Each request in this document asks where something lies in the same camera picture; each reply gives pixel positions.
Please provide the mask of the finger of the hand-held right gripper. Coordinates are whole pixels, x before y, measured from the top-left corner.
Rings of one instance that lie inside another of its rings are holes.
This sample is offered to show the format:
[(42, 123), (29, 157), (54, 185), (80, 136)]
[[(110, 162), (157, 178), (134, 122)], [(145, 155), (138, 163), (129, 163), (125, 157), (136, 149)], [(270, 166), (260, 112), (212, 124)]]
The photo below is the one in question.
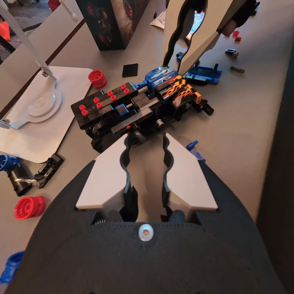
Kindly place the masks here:
[(208, 0), (205, 15), (199, 28), (190, 39), (189, 49), (179, 64), (179, 74), (185, 74), (203, 55), (212, 43), (218, 40), (218, 30), (222, 30), (230, 19), (227, 13), (230, 0)]
[(184, 0), (167, 0), (164, 24), (163, 66), (167, 66), (174, 53), (175, 44), (179, 38), (178, 18), (184, 5)]

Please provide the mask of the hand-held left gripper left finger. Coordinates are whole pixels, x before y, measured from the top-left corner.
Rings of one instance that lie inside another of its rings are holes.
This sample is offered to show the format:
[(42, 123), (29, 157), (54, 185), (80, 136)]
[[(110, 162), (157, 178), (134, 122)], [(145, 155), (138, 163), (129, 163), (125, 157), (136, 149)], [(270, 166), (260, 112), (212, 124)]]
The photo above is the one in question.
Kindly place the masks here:
[(95, 160), (76, 203), (79, 210), (120, 211), (131, 204), (130, 133), (124, 134)]

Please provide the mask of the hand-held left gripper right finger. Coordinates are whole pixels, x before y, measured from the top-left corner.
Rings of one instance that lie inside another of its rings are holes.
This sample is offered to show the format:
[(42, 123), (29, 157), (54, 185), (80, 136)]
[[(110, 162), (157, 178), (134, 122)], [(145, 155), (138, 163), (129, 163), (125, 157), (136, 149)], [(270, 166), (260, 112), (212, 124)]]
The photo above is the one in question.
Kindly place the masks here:
[(163, 134), (162, 203), (167, 216), (182, 211), (191, 219), (195, 211), (217, 211), (218, 205), (195, 156), (169, 133)]

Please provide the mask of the blue panel piece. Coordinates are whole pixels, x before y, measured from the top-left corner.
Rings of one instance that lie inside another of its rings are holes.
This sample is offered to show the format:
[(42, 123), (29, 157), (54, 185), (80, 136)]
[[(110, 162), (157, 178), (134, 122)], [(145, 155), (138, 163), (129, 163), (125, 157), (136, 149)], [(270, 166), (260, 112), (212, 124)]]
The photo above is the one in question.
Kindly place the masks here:
[(219, 83), (222, 70), (218, 69), (218, 64), (214, 68), (202, 67), (195, 64), (185, 75), (185, 79), (194, 85), (217, 85)]

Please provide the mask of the toy truck model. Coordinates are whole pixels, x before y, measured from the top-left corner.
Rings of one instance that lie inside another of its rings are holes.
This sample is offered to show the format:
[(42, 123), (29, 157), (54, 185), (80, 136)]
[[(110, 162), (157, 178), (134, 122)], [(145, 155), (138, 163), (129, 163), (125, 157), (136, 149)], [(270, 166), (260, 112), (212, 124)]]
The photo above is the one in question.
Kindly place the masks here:
[(135, 143), (144, 143), (166, 123), (179, 122), (189, 107), (208, 116), (214, 112), (187, 78), (162, 66), (148, 72), (141, 83), (98, 91), (72, 104), (71, 110), (92, 148), (102, 153), (127, 133)]

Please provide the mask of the person's right hand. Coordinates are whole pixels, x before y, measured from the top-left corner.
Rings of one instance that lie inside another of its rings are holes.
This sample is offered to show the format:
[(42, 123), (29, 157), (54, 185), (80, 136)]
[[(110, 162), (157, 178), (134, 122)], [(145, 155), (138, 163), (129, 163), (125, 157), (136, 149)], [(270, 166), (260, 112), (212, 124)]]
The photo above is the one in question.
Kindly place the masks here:
[(230, 20), (222, 29), (222, 34), (226, 37), (230, 37), (230, 35), (236, 30), (237, 22), (234, 20)]

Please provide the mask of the sticker sheet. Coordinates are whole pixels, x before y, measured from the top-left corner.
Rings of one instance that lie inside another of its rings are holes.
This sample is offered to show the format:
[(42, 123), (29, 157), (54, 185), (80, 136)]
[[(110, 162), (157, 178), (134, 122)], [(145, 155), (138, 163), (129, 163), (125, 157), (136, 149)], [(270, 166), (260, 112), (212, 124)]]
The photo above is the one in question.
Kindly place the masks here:
[[(195, 12), (194, 14), (194, 21), (193, 21), (193, 25), (191, 27), (191, 30), (189, 32), (189, 34), (186, 36), (188, 39), (192, 36), (192, 34), (200, 27), (203, 19), (204, 19), (205, 13), (201, 12), (201, 13), (197, 13)], [(160, 13), (157, 18), (155, 18), (150, 25), (159, 27), (161, 29), (164, 29), (164, 25), (165, 25), (165, 17), (166, 17), (166, 11), (163, 11), (162, 13)]]

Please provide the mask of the small blue lever piece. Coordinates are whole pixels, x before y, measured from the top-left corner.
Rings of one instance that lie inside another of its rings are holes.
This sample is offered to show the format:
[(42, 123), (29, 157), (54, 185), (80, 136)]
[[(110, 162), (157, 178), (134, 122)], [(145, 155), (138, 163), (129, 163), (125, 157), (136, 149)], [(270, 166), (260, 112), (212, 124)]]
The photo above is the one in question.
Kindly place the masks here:
[(203, 161), (205, 162), (206, 160), (204, 159), (204, 157), (197, 151), (197, 149), (195, 148), (196, 144), (198, 143), (197, 140), (189, 143), (187, 146), (186, 146), (186, 149), (193, 155), (197, 158), (197, 160), (200, 160), (200, 161)]

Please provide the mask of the black toy set box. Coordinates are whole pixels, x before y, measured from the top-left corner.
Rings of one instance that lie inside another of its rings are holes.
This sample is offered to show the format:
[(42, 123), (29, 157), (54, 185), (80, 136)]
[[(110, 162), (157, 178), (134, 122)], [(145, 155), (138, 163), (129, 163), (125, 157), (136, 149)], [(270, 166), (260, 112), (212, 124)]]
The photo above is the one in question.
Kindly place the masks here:
[(125, 50), (149, 0), (76, 0), (100, 51)]

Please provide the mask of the black flat tile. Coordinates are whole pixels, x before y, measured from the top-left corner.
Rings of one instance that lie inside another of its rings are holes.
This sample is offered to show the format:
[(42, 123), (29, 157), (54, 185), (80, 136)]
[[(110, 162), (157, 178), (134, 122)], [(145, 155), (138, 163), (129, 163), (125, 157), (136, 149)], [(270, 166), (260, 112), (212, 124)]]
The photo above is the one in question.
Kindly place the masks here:
[(133, 77), (138, 75), (138, 63), (126, 64), (123, 66), (122, 77)]

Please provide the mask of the red wheel rim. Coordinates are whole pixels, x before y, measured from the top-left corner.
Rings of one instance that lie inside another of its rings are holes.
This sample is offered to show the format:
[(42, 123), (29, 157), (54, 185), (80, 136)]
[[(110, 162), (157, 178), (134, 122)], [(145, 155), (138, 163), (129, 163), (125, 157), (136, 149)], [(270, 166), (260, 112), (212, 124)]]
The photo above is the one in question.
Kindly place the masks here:
[(107, 79), (105, 78), (103, 72), (99, 69), (90, 72), (88, 79), (96, 89), (102, 89), (107, 84)]
[(14, 217), (17, 220), (24, 220), (40, 216), (46, 207), (46, 199), (42, 196), (23, 197), (14, 208)]

